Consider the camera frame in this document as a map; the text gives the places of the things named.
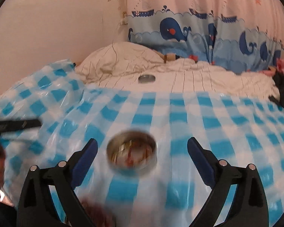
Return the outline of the gold wire bangles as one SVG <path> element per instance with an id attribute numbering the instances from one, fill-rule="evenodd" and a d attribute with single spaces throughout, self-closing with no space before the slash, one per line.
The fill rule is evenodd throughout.
<path id="1" fill-rule="evenodd" d="M 112 162 L 120 168 L 146 165 L 153 156 L 152 146 L 140 139 L 132 139 L 119 145 L 112 154 Z"/>

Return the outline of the round silver metal tin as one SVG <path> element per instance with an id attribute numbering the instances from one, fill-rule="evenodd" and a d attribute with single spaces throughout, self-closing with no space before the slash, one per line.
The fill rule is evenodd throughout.
<path id="1" fill-rule="evenodd" d="M 113 136 L 106 148 L 110 168 L 127 177 L 150 173 L 157 164 L 157 142 L 144 131 L 125 130 Z"/>

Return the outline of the white striped pillow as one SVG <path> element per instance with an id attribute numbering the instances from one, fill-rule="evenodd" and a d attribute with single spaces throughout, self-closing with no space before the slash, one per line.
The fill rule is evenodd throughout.
<path id="1" fill-rule="evenodd" d="M 130 42 L 113 43 L 92 52 L 75 67 L 84 83 L 143 73 L 164 63 L 163 54 Z"/>

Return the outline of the white striped duvet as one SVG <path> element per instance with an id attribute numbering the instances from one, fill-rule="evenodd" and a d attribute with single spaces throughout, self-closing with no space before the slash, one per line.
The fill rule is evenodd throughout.
<path id="1" fill-rule="evenodd" d="M 155 82 L 140 84 L 138 78 L 143 74 L 154 75 Z M 271 95 L 280 98 L 270 76 L 256 72 L 237 75 L 205 61 L 195 63 L 190 59 L 162 64 L 143 73 L 112 77 L 97 84 L 103 88 L 141 92 L 210 92 L 260 100 L 267 100 Z"/>

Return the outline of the silver tin lid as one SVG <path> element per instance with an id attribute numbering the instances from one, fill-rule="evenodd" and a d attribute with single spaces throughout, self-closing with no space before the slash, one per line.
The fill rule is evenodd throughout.
<path id="1" fill-rule="evenodd" d="M 140 84 L 155 82 L 155 80 L 156 80 L 155 76 L 150 74 L 143 74 L 138 78 L 138 82 Z"/>

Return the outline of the brown bottle on bed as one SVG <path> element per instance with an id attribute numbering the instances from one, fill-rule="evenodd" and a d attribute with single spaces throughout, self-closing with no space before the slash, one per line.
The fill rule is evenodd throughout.
<path id="1" fill-rule="evenodd" d="M 164 63 L 166 63 L 168 61 L 175 61 L 179 58 L 180 58 L 180 56 L 178 56 L 176 54 L 166 54 L 166 55 L 163 56 Z"/>

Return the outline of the blue whale print curtain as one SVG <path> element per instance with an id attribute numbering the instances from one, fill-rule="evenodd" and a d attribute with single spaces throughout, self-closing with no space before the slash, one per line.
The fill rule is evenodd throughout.
<path id="1" fill-rule="evenodd" d="M 162 54 L 207 61 L 234 73 L 284 59 L 280 0 L 126 0 L 128 38 Z"/>

